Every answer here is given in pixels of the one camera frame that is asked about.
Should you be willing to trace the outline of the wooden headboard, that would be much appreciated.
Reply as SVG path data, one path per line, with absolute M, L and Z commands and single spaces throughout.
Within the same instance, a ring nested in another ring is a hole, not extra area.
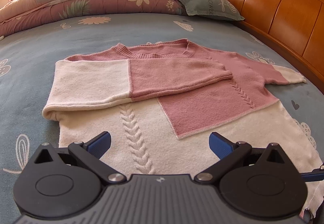
M 323 0 L 228 0 L 251 33 L 323 90 Z

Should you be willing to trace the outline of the blue floral bed sheet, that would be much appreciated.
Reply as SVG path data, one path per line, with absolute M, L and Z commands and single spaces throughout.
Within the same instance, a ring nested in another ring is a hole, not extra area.
M 287 67 L 305 78 L 249 33 L 205 17 L 153 13 L 75 17 L 9 35 L 1 41 L 1 223 L 13 223 L 21 215 L 13 187 L 31 165 L 36 150 L 41 144 L 62 147 L 59 123 L 42 114 L 55 64 L 117 44 L 133 47 L 180 39 Z M 303 83 L 267 84 L 266 88 L 281 101 L 323 164 L 323 94 L 306 78 Z

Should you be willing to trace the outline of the grey-green flower pillow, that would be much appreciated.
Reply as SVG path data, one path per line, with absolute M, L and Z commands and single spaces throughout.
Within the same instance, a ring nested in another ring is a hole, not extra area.
M 202 16 L 214 20 L 244 21 L 244 17 L 228 0 L 178 0 L 188 16 Z

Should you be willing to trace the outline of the pink and cream sweater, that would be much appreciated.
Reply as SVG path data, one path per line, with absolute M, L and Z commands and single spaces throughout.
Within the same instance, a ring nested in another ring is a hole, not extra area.
M 58 61 L 42 114 L 59 123 L 62 147 L 108 131 L 112 145 L 102 160 L 126 176 L 198 174 L 218 161 L 212 132 L 253 147 L 277 142 L 307 172 L 321 158 L 266 88 L 304 81 L 290 68 L 187 39 L 117 44 Z

